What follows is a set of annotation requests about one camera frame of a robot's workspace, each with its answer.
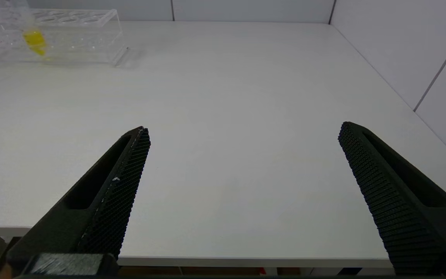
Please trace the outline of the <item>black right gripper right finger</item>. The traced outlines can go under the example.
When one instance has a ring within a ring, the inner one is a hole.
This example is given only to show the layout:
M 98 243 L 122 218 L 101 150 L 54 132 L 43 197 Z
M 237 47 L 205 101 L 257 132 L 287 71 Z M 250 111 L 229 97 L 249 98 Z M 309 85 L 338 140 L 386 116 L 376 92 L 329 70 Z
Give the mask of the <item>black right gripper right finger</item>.
M 446 192 L 369 129 L 338 135 L 398 276 L 446 276 Z

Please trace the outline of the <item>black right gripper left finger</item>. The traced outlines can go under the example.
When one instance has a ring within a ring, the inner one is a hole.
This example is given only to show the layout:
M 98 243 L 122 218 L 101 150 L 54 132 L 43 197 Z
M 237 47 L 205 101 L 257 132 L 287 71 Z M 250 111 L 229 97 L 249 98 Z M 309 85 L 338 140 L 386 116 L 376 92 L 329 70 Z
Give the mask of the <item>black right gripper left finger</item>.
M 151 141 L 146 127 L 122 135 L 9 250 L 22 270 L 38 254 L 119 256 Z

